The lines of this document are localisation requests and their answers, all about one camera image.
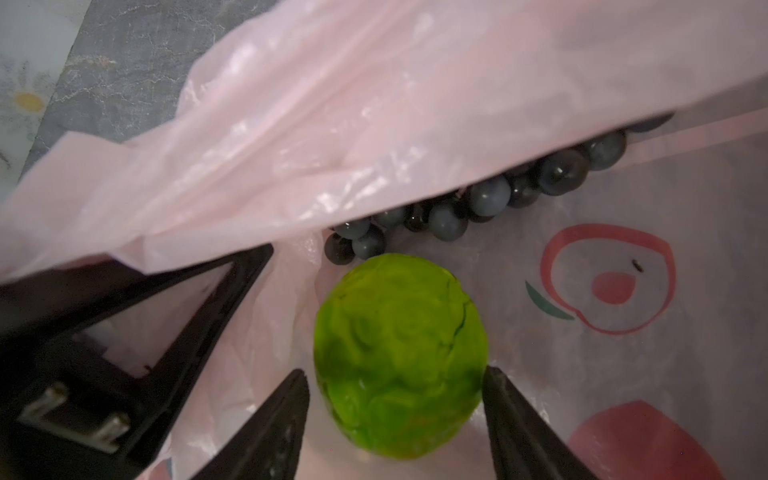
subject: pink plastic bag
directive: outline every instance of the pink plastic bag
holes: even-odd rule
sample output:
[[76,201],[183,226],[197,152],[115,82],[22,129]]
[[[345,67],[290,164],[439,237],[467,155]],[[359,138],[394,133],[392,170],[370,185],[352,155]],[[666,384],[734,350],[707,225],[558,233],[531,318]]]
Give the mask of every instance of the pink plastic bag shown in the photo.
[[[314,314],[348,270],[322,261],[323,228],[765,74],[764,25],[760,0],[286,0],[198,60],[172,121],[122,145],[65,135],[0,207],[0,279],[102,253],[154,273],[275,244],[171,434],[174,478],[189,478],[291,368],[311,376]],[[601,478],[646,478],[649,464],[580,441],[622,443],[593,415],[656,415],[645,406],[662,426],[638,449],[688,445],[729,478],[765,466],[761,88],[749,86],[748,108],[705,104],[663,137],[634,138],[623,168],[573,194],[455,243],[390,243],[457,275],[493,363]],[[601,310],[590,285],[606,269],[632,274],[641,300]],[[547,316],[537,294],[572,320]],[[157,355],[173,331],[120,339]],[[434,454],[390,462],[351,447],[318,398],[298,478],[491,478],[481,410]]]

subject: gray marble surface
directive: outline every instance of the gray marble surface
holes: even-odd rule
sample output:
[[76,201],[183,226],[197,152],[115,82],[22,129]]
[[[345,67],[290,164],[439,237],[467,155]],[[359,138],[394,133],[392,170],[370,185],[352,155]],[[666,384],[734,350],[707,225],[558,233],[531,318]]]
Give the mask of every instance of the gray marble surface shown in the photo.
[[277,0],[93,0],[24,172],[68,130],[122,142],[170,120],[192,63]]

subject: yellow-green round object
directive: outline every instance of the yellow-green round object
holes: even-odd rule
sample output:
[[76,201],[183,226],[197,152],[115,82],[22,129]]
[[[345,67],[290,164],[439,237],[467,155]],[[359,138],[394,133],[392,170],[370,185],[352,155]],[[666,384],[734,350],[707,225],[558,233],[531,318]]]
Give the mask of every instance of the yellow-green round object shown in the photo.
[[480,402],[488,339],[446,269],[388,253],[336,284],[315,326],[326,406],[355,445],[416,458],[446,443]]

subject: red peach outline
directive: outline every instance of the red peach outline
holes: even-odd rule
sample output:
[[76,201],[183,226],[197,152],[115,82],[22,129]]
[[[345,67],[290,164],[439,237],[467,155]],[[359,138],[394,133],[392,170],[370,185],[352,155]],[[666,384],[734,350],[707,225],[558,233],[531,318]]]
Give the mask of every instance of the red peach outline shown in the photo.
[[[587,320],[580,310],[569,305],[563,300],[555,291],[552,284],[552,265],[555,258],[567,245],[579,240],[587,240],[592,238],[604,238],[609,240],[619,240],[621,242],[632,243],[639,247],[645,247],[650,250],[654,250],[664,257],[664,262],[667,264],[667,276],[669,279],[669,290],[667,291],[667,298],[664,299],[664,304],[661,306],[658,312],[653,315],[646,323],[636,326],[627,330],[606,330],[598,328]],[[541,282],[544,284],[545,290],[549,296],[565,309],[574,312],[576,316],[584,322],[589,328],[604,333],[606,335],[627,335],[628,333],[637,332],[640,329],[648,326],[653,322],[663,311],[667,309],[674,296],[675,286],[677,283],[677,270],[675,269],[674,256],[672,255],[672,248],[670,244],[665,242],[655,235],[650,233],[635,230],[634,228],[619,227],[617,225],[607,225],[604,223],[582,223],[581,225],[574,225],[568,227],[560,232],[556,233],[554,237],[549,240],[547,246],[544,248],[544,252],[541,255]]]

